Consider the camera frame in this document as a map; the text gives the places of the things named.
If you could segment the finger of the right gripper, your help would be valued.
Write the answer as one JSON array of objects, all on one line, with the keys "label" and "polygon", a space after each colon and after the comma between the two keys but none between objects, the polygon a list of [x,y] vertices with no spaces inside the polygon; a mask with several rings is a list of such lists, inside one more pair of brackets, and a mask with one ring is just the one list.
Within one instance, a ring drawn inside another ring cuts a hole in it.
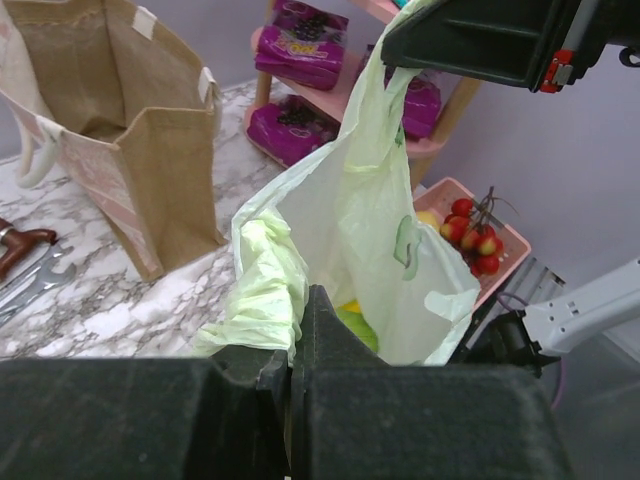
[{"label": "finger of the right gripper", "polygon": [[407,6],[383,40],[389,67],[433,69],[557,93],[569,82],[586,1],[433,1]]}]

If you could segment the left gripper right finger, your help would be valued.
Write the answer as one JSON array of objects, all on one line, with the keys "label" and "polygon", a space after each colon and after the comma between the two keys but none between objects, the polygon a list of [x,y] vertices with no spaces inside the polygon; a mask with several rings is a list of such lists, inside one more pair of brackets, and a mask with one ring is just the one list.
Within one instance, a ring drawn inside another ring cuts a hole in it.
[{"label": "left gripper right finger", "polygon": [[291,378],[296,479],[569,479],[533,376],[507,366],[395,367],[314,286]]}]

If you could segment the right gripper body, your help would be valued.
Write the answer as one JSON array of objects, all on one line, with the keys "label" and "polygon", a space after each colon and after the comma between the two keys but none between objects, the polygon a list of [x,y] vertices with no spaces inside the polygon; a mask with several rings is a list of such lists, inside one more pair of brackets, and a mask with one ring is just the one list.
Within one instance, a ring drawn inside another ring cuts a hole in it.
[{"label": "right gripper body", "polygon": [[618,59],[623,66],[639,68],[639,0],[596,1],[583,24],[575,70],[592,68],[607,45],[622,48]]}]

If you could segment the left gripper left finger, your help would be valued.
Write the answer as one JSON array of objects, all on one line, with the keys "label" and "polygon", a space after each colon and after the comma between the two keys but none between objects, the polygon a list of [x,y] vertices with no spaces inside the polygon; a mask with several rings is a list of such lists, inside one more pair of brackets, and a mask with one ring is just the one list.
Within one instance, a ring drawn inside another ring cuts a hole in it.
[{"label": "left gripper left finger", "polygon": [[282,351],[1,365],[5,479],[282,479]]}]

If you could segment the green toy cabbage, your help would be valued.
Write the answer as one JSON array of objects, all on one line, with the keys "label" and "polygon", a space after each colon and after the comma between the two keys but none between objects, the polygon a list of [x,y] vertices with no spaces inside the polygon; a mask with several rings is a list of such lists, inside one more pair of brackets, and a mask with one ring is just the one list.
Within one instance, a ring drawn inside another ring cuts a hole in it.
[{"label": "green toy cabbage", "polygon": [[360,311],[338,308],[336,313],[344,325],[356,335],[369,349],[377,353],[379,350],[378,337],[365,321]]}]

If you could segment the light green plastic grocery bag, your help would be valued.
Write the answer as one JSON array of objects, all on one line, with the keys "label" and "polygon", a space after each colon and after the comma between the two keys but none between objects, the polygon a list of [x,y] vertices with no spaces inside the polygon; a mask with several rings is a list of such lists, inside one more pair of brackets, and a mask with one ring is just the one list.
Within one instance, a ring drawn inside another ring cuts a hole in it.
[{"label": "light green plastic grocery bag", "polygon": [[461,254],[415,214],[399,120],[342,122],[337,138],[274,178],[231,223],[236,282],[223,319],[194,350],[296,352],[312,286],[333,307],[356,300],[392,365],[439,366],[462,340],[480,291]]}]

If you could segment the yellow toy bananas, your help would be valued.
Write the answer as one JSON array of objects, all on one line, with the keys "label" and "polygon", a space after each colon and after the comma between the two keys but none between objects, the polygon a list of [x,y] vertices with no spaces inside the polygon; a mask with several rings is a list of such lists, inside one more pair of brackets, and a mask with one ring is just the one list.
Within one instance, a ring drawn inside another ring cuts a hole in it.
[{"label": "yellow toy bananas", "polygon": [[361,314],[361,308],[356,300],[350,301],[341,306],[341,309],[350,313]]}]

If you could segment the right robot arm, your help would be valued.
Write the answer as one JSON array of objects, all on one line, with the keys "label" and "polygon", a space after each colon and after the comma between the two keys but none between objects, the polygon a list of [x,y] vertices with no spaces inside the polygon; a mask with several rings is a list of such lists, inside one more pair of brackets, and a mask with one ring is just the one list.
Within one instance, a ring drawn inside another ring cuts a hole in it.
[{"label": "right robot arm", "polygon": [[[443,71],[532,92],[557,93],[607,45],[639,66],[636,1],[411,1],[385,33],[391,67]],[[561,297],[468,329],[452,363],[512,364],[540,374],[593,336],[639,316],[639,262]]]}]

